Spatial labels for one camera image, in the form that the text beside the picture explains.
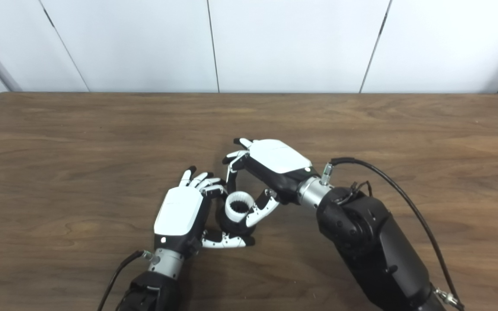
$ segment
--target wood grain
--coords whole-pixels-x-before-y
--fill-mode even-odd
[[[152,246],[164,193],[183,169],[224,176],[234,137],[278,138],[320,170],[354,156],[382,168],[429,221],[468,310],[498,310],[498,95],[0,95],[0,311],[95,310],[111,273]],[[380,179],[369,179],[445,285],[427,237]],[[253,195],[263,185],[240,175]],[[213,217],[209,225],[214,226]],[[281,206],[257,245],[202,250],[182,272],[189,311],[363,310],[368,303],[312,210]],[[136,262],[109,297],[114,308]]]

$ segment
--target black fingertip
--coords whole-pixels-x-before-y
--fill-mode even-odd
[[[224,157],[224,159],[222,159],[222,164],[229,165],[229,163],[232,162],[234,159],[235,158]]]
[[[245,242],[245,246],[255,245],[255,238],[253,238],[252,236],[241,236],[241,240]]]

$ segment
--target black robot arm segment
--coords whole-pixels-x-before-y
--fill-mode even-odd
[[[391,187],[393,187],[400,195],[403,197],[405,202],[409,205],[409,207],[412,209],[412,211],[415,213],[416,217],[420,221],[420,224],[424,228],[426,234],[428,235],[428,238],[431,242],[431,245],[435,251],[435,255],[437,256],[437,259],[439,260],[439,264],[441,265],[441,270],[443,271],[443,275],[445,279],[447,280],[447,285],[449,286],[449,289],[451,293],[447,294],[444,292],[439,291],[438,295],[440,297],[443,297],[443,300],[456,307],[459,310],[464,310],[464,305],[460,303],[460,299],[457,294],[457,290],[454,286],[453,280],[451,279],[449,269],[447,268],[447,265],[445,264],[445,260],[443,258],[443,254],[441,253],[441,249],[439,248],[439,244],[437,244],[437,241],[435,240],[435,236],[433,235],[433,232],[431,232],[431,229],[429,228],[425,218],[422,216],[416,205],[412,202],[412,200],[409,198],[407,193],[395,183],[393,179],[391,179],[388,175],[386,175],[383,171],[381,171],[379,168],[375,167],[374,165],[371,165],[370,163],[367,163],[365,161],[355,159],[355,158],[350,158],[350,157],[345,157],[345,158],[334,158],[332,159],[327,165],[326,168],[324,169],[324,175],[322,175],[322,180],[321,182],[323,183],[324,180],[329,180],[329,177],[332,175],[332,168],[336,165],[342,164],[342,163],[352,163],[356,165],[361,165],[364,166],[371,171],[375,172],[378,174],[381,178],[383,178]]]
[[[335,187],[316,209],[316,219],[374,305],[384,311],[445,310],[427,268],[381,201]]]

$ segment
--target white fingertip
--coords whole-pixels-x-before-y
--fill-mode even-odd
[[[201,181],[203,179],[205,179],[208,175],[209,175],[209,173],[207,173],[207,172],[199,174],[197,177],[195,177],[193,179],[193,181],[191,181],[191,183],[189,184],[189,186],[190,187],[197,187],[197,185],[199,185],[199,183],[201,183]]]
[[[211,185],[214,185],[214,184],[217,184],[220,182],[220,177],[215,177],[215,178],[208,178],[208,179],[205,179],[204,181],[202,181],[197,187],[196,189],[197,190],[201,190],[203,189],[204,187],[208,187],[208,186],[211,186]]]
[[[189,178],[192,176],[192,172],[190,170],[187,170],[184,172],[182,175],[182,179],[180,181],[180,187],[186,187],[189,185]]]
[[[227,158],[237,158],[239,151],[235,151],[235,152],[232,152],[232,153],[229,153],[226,157]]]
[[[245,218],[245,224],[247,224],[247,227],[255,226],[257,222],[268,216],[276,207],[278,207],[279,204],[280,202],[276,201],[272,197],[269,198],[262,210],[259,210],[257,207],[253,208],[253,212]]]
[[[246,148],[249,148],[253,143],[247,138],[240,138],[239,142],[244,145]]]
[[[224,187],[222,185],[211,185],[208,187],[204,187],[202,190],[204,191],[203,195],[208,195],[208,193],[212,193],[215,190],[220,191],[220,194],[223,194],[223,193],[227,194],[226,189],[224,189]]]
[[[244,248],[247,246],[239,236],[230,238],[230,236],[224,232],[222,233],[222,240],[220,242],[214,242],[203,238],[201,243],[204,248]]]

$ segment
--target robotic hand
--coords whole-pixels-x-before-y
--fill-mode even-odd
[[[239,138],[234,143],[245,150],[230,153],[223,159],[223,163],[228,164],[227,189],[230,197],[245,197],[251,203],[248,194],[236,191],[235,179],[241,169],[247,170],[269,188],[249,205],[245,214],[234,213],[236,209],[228,204],[219,210],[217,217],[225,232],[250,235],[255,230],[255,224],[279,203],[306,206],[316,210],[320,232],[334,243],[362,291],[374,305],[384,311],[444,311],[445,308],[435,297],[438,295],[445,303],[464,309],[456,294],[445,293],[431,285],[427,268],[389,210],[372,197],[368,182],[358,187],[356,183],[351,187],[334,187],[329,183],[334,165],[365,163],[399,191],[399,186],[387,175],[366,162],[338,158],[326,165],[320,177],[308,159],[279,140]],[[360,191],[364,184],[368,184],[370,195]],[[408,198],[402,190],[399,193]],[[410,199],[407,202],[415,208]],[[415,213],[423,221],[417,209]],[[433,235],[430,238],[437,252]],[[441,252],[437,255],[454,293]]]
[[[213,178],[213,173],[202,173],[192,179],[194,172],[195,167],[188,168],[182,175],[180,185],[166,193],[153,228],[154,253],[139,251],[119,266],[99,310],[103,307],[116,275],[123,266],[137,257],[143,256],[150,260],[150,266],[131,282],[117,310],[175,311],[182,299],[176,280],[185,260],[197,254],[201,247],[241,248],[255,243],[252,237],[205,230],[212,199],[225,198],[227,192],[223,188],[224,181]]]

